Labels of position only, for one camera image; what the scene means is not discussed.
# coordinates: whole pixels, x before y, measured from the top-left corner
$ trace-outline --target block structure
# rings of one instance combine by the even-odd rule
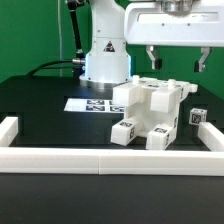
[[[115,87],[113,104],[124,106],[125,112],[124,120],[112,127],[111,142],[127,145],[140,136],[147,138],[146,149],[165,150],[176,139],[180,103],[196,91],[197,85],[189,82],[139,76]]]

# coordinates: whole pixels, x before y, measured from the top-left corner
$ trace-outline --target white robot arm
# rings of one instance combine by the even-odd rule
[[[195,67],[202,72],[212,47],[224,47],[223,0],[133,2],[125,14],[125,38],[130,44],[147,45],[154,64],[154,46],[202,47],[203,56]]]

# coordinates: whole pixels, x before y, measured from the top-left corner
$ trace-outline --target black table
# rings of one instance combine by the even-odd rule
[[[18,116],[15,147],[144,149],[110,143],[121,114],[64,112],[68,98],[111,99],[111,91],[79,86],[71,78],[12,77],[0,84],[0,121]],[[208,121],[224,127],[223,101],[203,87],[180,108],[177,140],[169,149],[208,150],[188,125],[192,108],[208,109]],[[224,178],[1,174],[0,223],[223,223]]]

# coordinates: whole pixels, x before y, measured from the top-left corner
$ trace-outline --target white block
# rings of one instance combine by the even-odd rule
[[[0,147],[8,147],[18,134],[18,118],[6,117],[0,124]]]
[[[98,174],[104,150],[0,148],[0,172]]]
[[[190,111],[189,124],[199,125],[200,122],[206,122],[207,110],[193,108]]]
[[[126,83],[113,89],[113,104],[131,106],[141,101],[142,88],[138,84]]]
[[[180,102],[177,97],[179,89],[160,88],[152,93],[151,107],[152,111],[169,113]]]
[[[200,122],[198,137],[214,152],[224,152],[224,135],[209,122]]]
[[[153,130],[148,133],[146,149],[165,150],[171,143],[172,127],[167,125],[156,125]]]
[[[223,152],[113,150],[100,156],[99,174],[224,176]]]
[[[138,135],[140,128],[134,118],[124,119],[112,127],[111,142],[126,146]]]

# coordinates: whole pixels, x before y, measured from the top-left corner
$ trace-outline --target green wall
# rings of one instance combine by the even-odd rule
[[[128,0],[117,0],[124,8]],[[19,0],[0,1],[0,82],[10,76],[24,75],[42,63],[58,60],[58,1]],[[78,9],[78,19],[83,49],[91,47],[91,9]],[[61,0],[63,33],[63,58],[75,55],[70,15]],[[161,47],[163,71],[152,71],[144,46],[127,46],[133,61],[133,74],[141,76],[174,78],[200,83],[224,99],[224,48],[215,48],[207,61],[206,71],[194,73],[194,62],[201,57],[200,48]],[[59,75],[59,71],[40,72],[39,75]],[[71,76],[69,70],[63,76]]]

